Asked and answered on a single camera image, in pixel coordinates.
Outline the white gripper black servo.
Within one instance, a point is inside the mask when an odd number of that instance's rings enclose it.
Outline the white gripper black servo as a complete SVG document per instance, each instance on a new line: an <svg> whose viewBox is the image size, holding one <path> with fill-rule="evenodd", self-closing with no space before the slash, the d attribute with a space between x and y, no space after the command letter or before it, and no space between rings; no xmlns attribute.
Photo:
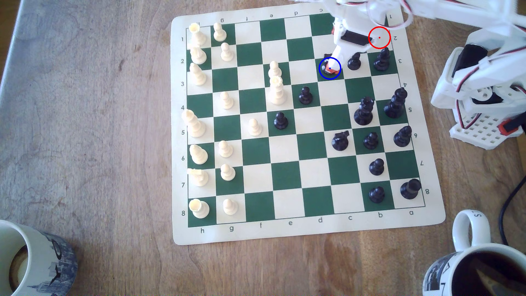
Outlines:
<svg viewBox="0 0 526 296"><path fill-rule="evenodd" d="M340 74L344 54L366 52L372 48L368 34L374 26L368 17L334 17L333 42L336 47L332 54L325 54L326 76L338 76Z"/></svg>

